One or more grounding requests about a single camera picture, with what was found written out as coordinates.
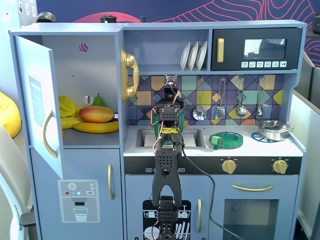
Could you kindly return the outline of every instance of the colorful tile backsplash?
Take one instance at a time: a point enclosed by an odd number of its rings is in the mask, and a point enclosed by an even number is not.
[[[282,94],[284,86],[284,75],[265,75],[265,82],[260,83],[261,103],[263,104],[263,116],[256,116],[258,104],[258,75],[245,75],[242,104],[246,108],[246,115],[239,117],[236,109],[239,104],[238,88],[240,79],[238,75],[226,75],[225,94],[222,98],[222,104],[225,106],[225,119],[216,120],[216,109],[220,105],[221,96],[219,95],[218,75],[199,76],[203,81],[197,81],[195,75],[178,76],[178,90],[180,97],[186,102],[192,104],[185,108],[184,118],[188,120],[189,125],[254,125],[256,119],[278,120],[280,107],[282,103]],[[164,76],[140,76],[139,87],[136,96],[129,99],[129,117],[131,125],[151,125],[150,110],[157,105],[157,102],[164,95]],[[223,83],[220,85],[220,93],[223,95]],[[201,105],[207,110],[205,120],[198,121],[193,117],[193,110],[200,103],[200,97],[203,91]]]

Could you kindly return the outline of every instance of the pink wavy pattern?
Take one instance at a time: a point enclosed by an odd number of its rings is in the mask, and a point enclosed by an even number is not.
[[[75,21],[75,23],[100,23],[100,17],[111,14],[118,22],[139,23],[140,20],[123,12],[98,12]],[[163,22],[208,22],[294,19],[308,23],[307,31],[312,28],[315,11],[310,0],[211,0],[192,10],[167,18]],[[305,52],[320,67],[320,41],[307,38]]]

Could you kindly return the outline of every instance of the toy kitchen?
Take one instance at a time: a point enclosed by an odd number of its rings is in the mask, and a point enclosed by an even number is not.
[[[306,24],[11,31],[39,239],[292,240]]]

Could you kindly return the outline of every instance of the white plate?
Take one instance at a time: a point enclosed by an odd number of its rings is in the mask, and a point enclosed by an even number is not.
[[[189,62],[188,62],[188,66],[189,66],[190,71],[192,71],[192,69],[194,68],[195,62],[196,62],[198,45],[199,45],[199,43],[198,43],[198,41],[196,41],[195,45],[193,46],[193,48],[191,49],[191,52],[190,52]]]
[[[198,52],[198,56],[196,57],[196,68],[200,71],[202,65],[204,64],[204,60],[206,57],[208,43],[205,41]]]
[[[182,52],[181,61],[180,61],[180,67],[182,71],[185,70],[187,60],[188,60],[189,50],[190,50],[190,42],[188,42],[188,44],[185,46]]]

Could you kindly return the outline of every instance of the purple circle logo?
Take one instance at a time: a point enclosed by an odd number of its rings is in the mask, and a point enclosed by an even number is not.
[[[82,53],[86,53],[86,52],[88,52],[89,47],[86,43],[81,43],[79,49]]]

